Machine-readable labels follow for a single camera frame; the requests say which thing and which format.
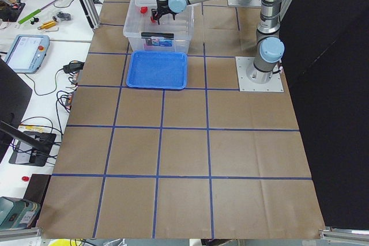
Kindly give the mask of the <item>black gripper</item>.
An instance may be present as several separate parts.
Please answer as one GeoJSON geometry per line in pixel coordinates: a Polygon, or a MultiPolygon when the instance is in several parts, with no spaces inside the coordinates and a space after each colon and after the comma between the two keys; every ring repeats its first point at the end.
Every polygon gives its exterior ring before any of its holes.
{"type": "MultiPolygon", "coordinates": [[[[160,16],[165,14],[171,14],[172,11],[169,8],[168,0],[156,0],[157,8],[151,10],[151,17],[156,20],[156,23],[160,23],[160,16]]],[[[172,19],[175,20],[176,13],[172,13],[172,19]]]]}

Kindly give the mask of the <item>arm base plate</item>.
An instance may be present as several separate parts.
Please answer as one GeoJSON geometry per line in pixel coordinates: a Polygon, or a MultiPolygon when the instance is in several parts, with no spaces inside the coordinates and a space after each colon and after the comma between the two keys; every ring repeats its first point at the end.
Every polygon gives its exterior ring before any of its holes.
{"type": "Polygon", "coordinates": [[[271,72],[264,73],[254,67],[254,57],[236,56],[235,62],[240,92],[284,92],[277,65],[271,72]]]}
{"type": "Polygon", "coordinates": [[[227,0],[230,7],[260,8],[261,0],[227,0]]]}

